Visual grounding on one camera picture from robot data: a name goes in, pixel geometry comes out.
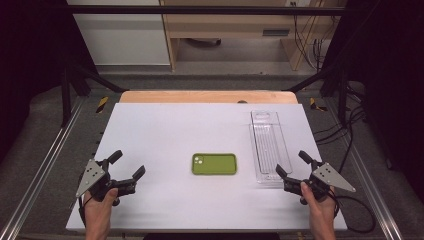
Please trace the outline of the white cabinet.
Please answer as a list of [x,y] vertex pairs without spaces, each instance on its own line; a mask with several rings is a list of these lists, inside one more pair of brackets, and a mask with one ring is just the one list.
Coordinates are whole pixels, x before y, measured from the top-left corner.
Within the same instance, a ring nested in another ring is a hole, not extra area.
[[170,64],[160,14],[75,14],[74,18],[98,66]]

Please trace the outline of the white table cover sheet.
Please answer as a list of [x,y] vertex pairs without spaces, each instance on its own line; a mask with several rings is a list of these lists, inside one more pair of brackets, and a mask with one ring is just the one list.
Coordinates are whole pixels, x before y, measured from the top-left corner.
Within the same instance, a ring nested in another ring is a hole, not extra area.
[[[306,229],[309,210],[281,184],[258,183],[250,134],[251,111],[278,113],[292,166],[306,179],[301,150],[320,156],[299,104],[115,105],[98,147],[98,159],[121,150],[111,166],[114,179],[139,167],[146,173],[136,192],[113,210],[111,226],[129,232],[280,232]],[[194,175],[195,153],[232,153],[234,175]]]

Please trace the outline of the person's right hand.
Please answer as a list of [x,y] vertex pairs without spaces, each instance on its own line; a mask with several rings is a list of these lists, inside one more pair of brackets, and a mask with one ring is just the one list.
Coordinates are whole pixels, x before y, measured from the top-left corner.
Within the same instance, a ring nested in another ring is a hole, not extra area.
[[303,198],[309,205],[310,229],[320,234],[333,232],[335,201],[331,197],[327,197],[319,202],[315,199],[311,188],[305,182],[302,182],[300,186]]

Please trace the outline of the green phone case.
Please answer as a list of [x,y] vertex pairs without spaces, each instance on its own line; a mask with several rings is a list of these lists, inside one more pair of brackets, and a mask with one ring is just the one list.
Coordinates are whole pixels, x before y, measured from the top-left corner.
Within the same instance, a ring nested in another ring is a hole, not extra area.
[[232,153],[195,153],[191,170],[194,175],[234,175],[237,159]]

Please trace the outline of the clear plastic tray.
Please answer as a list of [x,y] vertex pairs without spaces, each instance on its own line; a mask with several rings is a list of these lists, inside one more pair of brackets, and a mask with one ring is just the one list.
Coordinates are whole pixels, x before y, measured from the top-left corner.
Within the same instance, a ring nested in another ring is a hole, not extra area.
[[256,179],[265,185],[281,183],[276,167],[280,165],[287,174],[291,174],[292,166],[278,113],[251,111],[250,117]]

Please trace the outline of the yellow black tape strip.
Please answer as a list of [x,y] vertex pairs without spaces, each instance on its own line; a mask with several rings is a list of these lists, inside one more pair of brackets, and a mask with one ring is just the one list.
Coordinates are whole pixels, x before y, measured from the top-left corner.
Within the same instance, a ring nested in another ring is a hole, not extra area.
[[99,104],[98,104],[98,107],[96,109],[96,113],[101,113],[103,111],[103,109],[104,109],[104,107],[105,107],[108,99],[109,99],[109,97],[107,97],[107,96],[102,97],[100,99]]
[[310,109],[326,112],[328,109],[324,106],[318,106],[314,98],[310,98]]

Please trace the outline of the person's left hand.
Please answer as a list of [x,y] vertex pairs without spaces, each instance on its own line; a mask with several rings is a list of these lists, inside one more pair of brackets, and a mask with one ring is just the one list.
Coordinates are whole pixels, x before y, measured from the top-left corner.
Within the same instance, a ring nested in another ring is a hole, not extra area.
[[106,193],[101,202],[91,200],[91,193],[84,194],[84,208],[87,233],[108,233],[110,230],[110,218],[112,205],[118,195],[118,189],[112,188]]

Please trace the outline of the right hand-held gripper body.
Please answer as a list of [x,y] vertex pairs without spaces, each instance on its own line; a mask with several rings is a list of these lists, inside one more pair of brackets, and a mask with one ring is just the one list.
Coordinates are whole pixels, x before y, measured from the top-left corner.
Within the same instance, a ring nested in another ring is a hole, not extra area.
[[[351,185],[336,169],[329,163],[309,161],[311,165],[311,174],[308,179],[303,181],[311,188],[314,198],[318,201],[324,200],[331,187],[340,188],[350,192],[355,192],[356,188]],[[283,172],[284,190],[301,196],[302,180],[291,178],[286,172]]]

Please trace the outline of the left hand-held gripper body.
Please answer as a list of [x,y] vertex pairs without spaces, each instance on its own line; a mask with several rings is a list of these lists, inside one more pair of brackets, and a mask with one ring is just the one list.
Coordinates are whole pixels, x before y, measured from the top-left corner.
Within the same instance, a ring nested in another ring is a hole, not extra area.
[[102,161],[90,159],[80,176],[76,197],[82,198],[86,192],[89,192],[94,200],[101,202],[106,193],[113,188],[118,189],[119,197],[134,194],[137,185],[137,173],[125,180],[112,179],[109,173],[109,165],[116,161],[117,159],[104,159]]

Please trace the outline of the black horizontal frame bar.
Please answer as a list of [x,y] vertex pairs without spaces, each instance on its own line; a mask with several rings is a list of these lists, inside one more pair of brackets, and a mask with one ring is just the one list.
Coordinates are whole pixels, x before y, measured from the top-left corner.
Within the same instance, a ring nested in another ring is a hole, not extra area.
[[61,9],[72,14],[192,14],[192,15],[299,15],[342,16],[345,8],[250,7],[250,6],[114,6],[67,5]]

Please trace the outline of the metal floor rail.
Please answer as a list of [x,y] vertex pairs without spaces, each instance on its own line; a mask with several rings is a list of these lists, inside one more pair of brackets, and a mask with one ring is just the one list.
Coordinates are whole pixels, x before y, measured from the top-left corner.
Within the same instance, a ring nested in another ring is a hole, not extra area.
[[52,170],[66,140],[78,119],[81,109],[86,102],[86,97],[77,97],[71,109],[68,122],[60,128],[46,156],[44,157],[35,176],[29,184],[19,205],[13,212],[5,227],[0,232],[0,240],[15,240],[30,213],[39,193],[41,192],[50,171]]
[[386,240],[404,240],[383,196],[354,144],[353,128],[351,126],[349,126],[349,133],[343,137],[343,142],[348,148],[347,152],[351,159],[351,164]]

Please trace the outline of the black curtain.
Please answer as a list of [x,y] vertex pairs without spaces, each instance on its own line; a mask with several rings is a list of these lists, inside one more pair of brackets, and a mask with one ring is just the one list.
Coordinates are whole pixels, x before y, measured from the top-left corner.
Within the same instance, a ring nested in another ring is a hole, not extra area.
[[0,162],[36,95],[60,84],[68,64],[95,71],[67,0],[0,0]]
[[347,0],[325,63],[347,53],[348,79],[365,86],[365,108],[390,161],[424,203],[424,0]]

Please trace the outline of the black frame stand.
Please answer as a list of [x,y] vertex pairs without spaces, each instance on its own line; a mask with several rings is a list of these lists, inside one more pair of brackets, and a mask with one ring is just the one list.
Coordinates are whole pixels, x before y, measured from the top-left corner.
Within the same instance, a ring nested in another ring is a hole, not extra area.
[[124,88],[106,80],[94,71],[88,70],[81,65],[68,65],[61,74],[62,127],[70,122],[72,116],[70,88],[73,88],[78,96],[88,96],[91,88],[87,83],[87,79],[94,80],[115,93],[125,92]]
[[323,97],[331,97],[338,92],[337,119],[343,126],[347,125],[346,121],[346,103],[347,103],[347,74],[342,67],[335,64],[323,68],[320,72],[310,76],[306,80],[288,88],[289,92],[297,93],[305,87],[322,80],[323,84],[320,94]]

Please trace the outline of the small rectangular desk label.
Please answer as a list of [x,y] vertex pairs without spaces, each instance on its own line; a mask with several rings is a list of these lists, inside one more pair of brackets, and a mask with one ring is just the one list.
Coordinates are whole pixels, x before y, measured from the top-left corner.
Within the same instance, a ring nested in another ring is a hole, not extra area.
[[264,29],[262,36],[264,37],[286,37],[290,34],[290,29]]

